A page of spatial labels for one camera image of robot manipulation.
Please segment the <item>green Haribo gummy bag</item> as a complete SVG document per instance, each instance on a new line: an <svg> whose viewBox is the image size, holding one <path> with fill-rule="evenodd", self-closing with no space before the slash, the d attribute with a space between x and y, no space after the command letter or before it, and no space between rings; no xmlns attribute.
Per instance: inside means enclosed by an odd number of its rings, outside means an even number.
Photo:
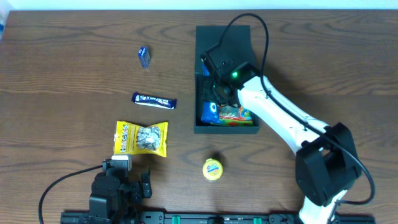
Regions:
<svg viewBox="0 0 398 224"><path fill-rule="evenodd" d="M234 108L229 105L219 105L218 115L210 122L218 126L253 126L251 112L244 107Z"/></svg>

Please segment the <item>blue Oreo cookie pack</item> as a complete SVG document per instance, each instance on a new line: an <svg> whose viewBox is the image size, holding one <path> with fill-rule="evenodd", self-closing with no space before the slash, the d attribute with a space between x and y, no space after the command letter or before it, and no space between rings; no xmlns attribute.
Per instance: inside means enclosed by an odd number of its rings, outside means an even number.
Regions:
<svg viewBox="0 0 398 224"><path fill-rule="evenodd" d="M210 73L202 63L203 70L203 89L201 99L203 100L203 112L201 121L208 124L220 125L221 120L218 112L218 100L214 93L215 84L210 77Z"/></svg>

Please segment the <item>yellow Hacks candy bag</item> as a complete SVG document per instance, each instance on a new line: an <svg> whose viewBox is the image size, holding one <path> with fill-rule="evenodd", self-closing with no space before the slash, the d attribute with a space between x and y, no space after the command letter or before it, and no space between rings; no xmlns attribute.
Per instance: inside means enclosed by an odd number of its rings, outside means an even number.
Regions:
<svg viewBox="0 0 398 224"><path fill-rule="evenodd" d="M142 127L117 121L114 134L114 155L155 154L167 157L168 122Z"/></svg>

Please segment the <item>yellow Mentos gum bottle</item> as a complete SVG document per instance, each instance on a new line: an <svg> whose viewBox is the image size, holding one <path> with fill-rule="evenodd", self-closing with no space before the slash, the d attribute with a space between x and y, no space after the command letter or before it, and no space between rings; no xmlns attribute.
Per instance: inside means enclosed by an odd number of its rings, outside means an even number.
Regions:
<svg viewBox="0 0 398 224"><path fill-rule="evenodd" d="M219 160L207 159L202 167L203 176L209 181L216 181L223 175L223 165Z"/></svg>

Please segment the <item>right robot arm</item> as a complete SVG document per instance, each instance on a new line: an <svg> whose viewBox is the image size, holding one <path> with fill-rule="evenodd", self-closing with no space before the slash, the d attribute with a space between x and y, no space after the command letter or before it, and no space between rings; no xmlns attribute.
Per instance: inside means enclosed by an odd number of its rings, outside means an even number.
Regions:
<svg viewBox="0 0 398 224"><path fill-rule="evenodd" d="M230 69L202 61L208 101L242 106L262 119L295 154L295 178L304 194L299 223L336 223L336 209L366 172L350 130L310 116L276 90L250 63Z"/></svg>

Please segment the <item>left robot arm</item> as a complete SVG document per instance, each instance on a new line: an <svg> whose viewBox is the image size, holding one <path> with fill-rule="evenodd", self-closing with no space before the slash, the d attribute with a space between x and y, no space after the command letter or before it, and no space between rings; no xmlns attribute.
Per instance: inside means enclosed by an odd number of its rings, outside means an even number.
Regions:
<svg viewBox="0 0 398 224"><path fill-rule="evenodd" d="M89 211L82 221L87 224L140 223L137 205L152 196L150 170L146 168L141 178L129 180L125 168L109 168L99 173L91 185Z"/></svg>

